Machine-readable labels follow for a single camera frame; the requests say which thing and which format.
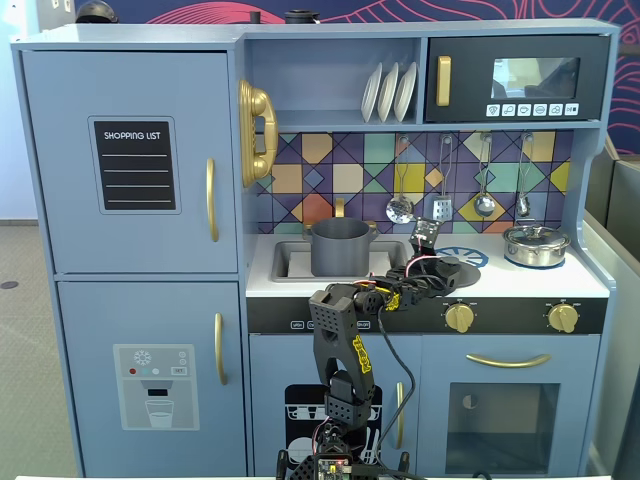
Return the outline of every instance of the gray pot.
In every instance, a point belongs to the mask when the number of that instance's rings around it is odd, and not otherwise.
[[[511,227],[502,234],[507,260],[530,268],[550,268],[564,261],[568,235],[541,225]]]
[[[304,235],[311,241],[311,273],[316,277],[367,275],[369,244],[377,236],[375,226],[355,218],[333,217],[314,224]]]

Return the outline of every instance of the ice dispenser graphic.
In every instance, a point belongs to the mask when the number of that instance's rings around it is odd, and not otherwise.
[[[114,345],[125,430],[199,430],[193,345]]]

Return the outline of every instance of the oven window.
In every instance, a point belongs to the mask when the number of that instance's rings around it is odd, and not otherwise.
[[[491,98],[573,98],[578,58],[497,58]]]
[[[544,475],[560,385],[452,383],[448,475]]]

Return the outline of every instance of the shopping list sign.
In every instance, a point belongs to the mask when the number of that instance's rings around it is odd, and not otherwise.
[[[175,210],[168,121],[95,121],[105,210]]]

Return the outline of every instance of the pot lid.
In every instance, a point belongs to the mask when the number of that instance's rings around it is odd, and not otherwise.
[[[542,225],[511,227],[503,236],[509,243],[529,248],[562,248],[571,243],[568,235]]]

